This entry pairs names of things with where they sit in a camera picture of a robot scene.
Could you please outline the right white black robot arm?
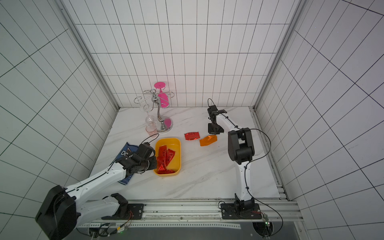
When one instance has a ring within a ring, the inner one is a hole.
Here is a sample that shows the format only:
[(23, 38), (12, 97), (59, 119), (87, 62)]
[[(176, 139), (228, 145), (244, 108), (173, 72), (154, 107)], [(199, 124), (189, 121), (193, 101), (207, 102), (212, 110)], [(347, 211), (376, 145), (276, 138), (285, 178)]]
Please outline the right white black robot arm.
[(219, 110), (216, 105), (208, 106), (208, 114), (211, 121), (208, 123), (209, 134), (213, 136), (223, 133), (228, 134), (228, 155), (237, 167), (236, 179), (238, 189), (235, 192), (234, 202), (225, 203), (219, 201), (218, 203), (218, 207), (222, 211), (222, 218), (227, 220), (262, 220), (264, 224), (269, 226), (271, 223), (268, 215), (261, 212), (259, 207), (259, 204), (262, 204), (282, 219), (283, 217), (273, 207), (257, 200), (251, 193), (249, 186), (251, 181), (251, 163), (262, 160), (271, 152), (268, 150), (263, 156), (254, 158), (255, 146), (252, 131), (263, 134), (268, 141), (271, 139), (260, 129), (239, 127), (226, 115), (226, 110)]

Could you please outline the yellow plastic storage box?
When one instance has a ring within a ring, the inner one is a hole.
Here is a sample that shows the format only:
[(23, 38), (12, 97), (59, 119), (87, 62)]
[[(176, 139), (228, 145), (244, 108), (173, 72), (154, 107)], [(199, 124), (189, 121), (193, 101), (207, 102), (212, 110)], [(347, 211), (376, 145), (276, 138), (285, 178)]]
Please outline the yellow plastic storage box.
[(177, 138), (164, 138), (156, 143), (156, 168), (154, 173), (160, 177), (176, 176), (182, 167), (181, 142)]

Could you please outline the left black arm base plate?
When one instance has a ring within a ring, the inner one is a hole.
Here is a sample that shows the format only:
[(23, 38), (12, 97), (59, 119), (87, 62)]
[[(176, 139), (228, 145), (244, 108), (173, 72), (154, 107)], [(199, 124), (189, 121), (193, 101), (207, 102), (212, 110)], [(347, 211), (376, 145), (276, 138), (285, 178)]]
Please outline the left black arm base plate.
[(102, 220), (141, 220), (144, 206), (144, 204), (126, 204), (119, 207), (114, 215), (102, 217)]

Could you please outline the orange tea bag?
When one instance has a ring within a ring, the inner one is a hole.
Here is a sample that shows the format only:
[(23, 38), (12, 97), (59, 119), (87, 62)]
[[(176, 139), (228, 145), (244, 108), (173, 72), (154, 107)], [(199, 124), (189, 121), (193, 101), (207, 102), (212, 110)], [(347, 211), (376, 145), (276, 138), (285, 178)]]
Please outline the orange tea bag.
[(200, 146), (205, 147), (205, 146), (211, 145), (215, 143), (217, 140), (218, 140), (218, 137), (216, 135), (206, 136), (203, 139), (200, 139)]

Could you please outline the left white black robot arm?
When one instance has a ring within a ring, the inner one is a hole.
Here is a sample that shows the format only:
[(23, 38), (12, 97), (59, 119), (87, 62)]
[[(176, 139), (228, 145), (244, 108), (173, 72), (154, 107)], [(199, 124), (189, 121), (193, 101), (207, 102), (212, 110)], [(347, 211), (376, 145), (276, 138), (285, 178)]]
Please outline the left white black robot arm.
[(157, 167), (156, 151), (141, 143), (135, 152), (122, 154), (104, 170), (68, 187), (57, 185), (45, 197), (35, 221), (50, 240), (62, 240), (75, 228), (100, 218), (132, 217), (129, 202), (115, 193), (98, 201), (90, 199), (133, 174)]

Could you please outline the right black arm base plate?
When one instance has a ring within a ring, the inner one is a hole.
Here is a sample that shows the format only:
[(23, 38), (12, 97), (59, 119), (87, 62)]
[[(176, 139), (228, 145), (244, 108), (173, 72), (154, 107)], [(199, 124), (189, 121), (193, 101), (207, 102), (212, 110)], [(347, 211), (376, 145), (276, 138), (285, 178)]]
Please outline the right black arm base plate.
[(236, 210), (235, 204), (220, 202), (218, 204), (223, 220), (261, 220), (263, 218), (259, 204), (252, 209)]

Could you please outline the red tea bag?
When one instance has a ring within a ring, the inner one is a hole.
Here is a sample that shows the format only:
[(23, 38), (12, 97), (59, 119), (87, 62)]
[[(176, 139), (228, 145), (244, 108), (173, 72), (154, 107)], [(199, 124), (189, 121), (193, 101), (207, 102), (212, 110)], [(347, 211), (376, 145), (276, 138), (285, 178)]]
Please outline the red tea bag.
[(164, 166), (160, 166), (158, 169), (157, 169), (157, 173), (159, 175), (170, 175), (170, 174), (174, 174), (175, 171), (174, 170), (168, 170), (166, 169)]
[(189, 132), (185, 134), (185, 139), (187, 141), (194, 141), (200, 139), (199, 132)]
[(171, 150), (171, 149), (167, 149), (167, 153), (166, 153), (166, 158), (165, 158), (165, 166), (167, 167), (170, 162), (173, 160), (174, 156), (175, 156), (175, 151)]
[(167, 159), (167, 146), (161, 146), (159, 148), (158, 157), (157, 157), (158, 167), (163, 165), (166, 159)]

